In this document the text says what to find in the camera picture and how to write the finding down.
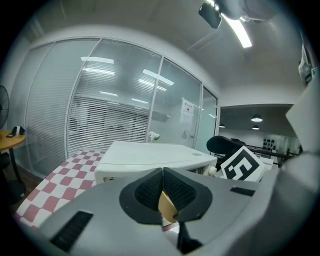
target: window blinds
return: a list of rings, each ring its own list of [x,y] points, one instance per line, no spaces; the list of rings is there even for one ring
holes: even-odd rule
[[[26,110],[26,138],[35,171],[48,175],[66,160],[65,121],[72,88],[98,40],[56,42],[33,81]]]
[[[29,91],[37,70],[51,46],[52,43],[32,49],[25,56],[15,77],[10,94],[10,112],[7,120],[8,130],[11,130],[15,126],[22,126],[25,128],[25,114]],[[32,171],[25,143],[14,148],[14,155],[20,165],[25,169]]]
[[[106,150],[113,141],[144,142],[161,57],[123,42],[103,40],[86,61],[67,122],[67,154]]]

